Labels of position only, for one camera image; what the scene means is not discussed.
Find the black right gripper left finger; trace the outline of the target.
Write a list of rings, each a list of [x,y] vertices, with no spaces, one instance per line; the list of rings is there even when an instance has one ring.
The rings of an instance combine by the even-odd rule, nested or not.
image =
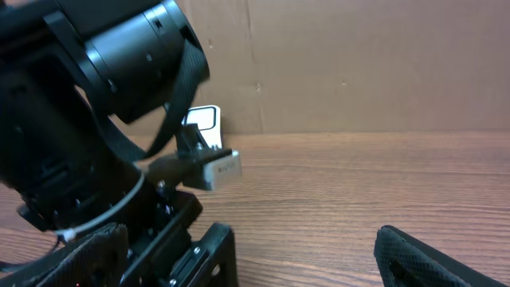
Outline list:
[[[127,254],[127,227],[109,223],[4,277],[1,287],[118,286]]]

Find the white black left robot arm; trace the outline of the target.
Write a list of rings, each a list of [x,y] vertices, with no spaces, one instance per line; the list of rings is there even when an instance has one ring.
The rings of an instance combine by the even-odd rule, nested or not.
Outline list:
[[[173,1],[30,1],[1,7],[1,181],[18,214],[57,238],[2,263],[4,286],[235,286],[232,229],[199,240],[210,190],[240,168],[186,118],[209,78]]]

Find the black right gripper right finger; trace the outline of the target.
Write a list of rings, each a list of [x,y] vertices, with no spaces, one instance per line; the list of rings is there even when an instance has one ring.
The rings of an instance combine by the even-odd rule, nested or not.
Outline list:
[[[385,287],[502,286],[394,226],[382,226],[374,256]]]

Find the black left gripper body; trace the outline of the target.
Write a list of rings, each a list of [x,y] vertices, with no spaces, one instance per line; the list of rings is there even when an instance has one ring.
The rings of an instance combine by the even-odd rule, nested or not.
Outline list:
[[[124,272],[122,286],[236,286],[236,246],[230,226],[213,224],[195,241],[188,231],[202,213],[198,198],[178,190],[182,181],[203,165],[232,153],[209,147],[197,124],[183,125],[176,136],[177,151],[150,163],[145,173],[154,184],[158,202],[154,219]]]

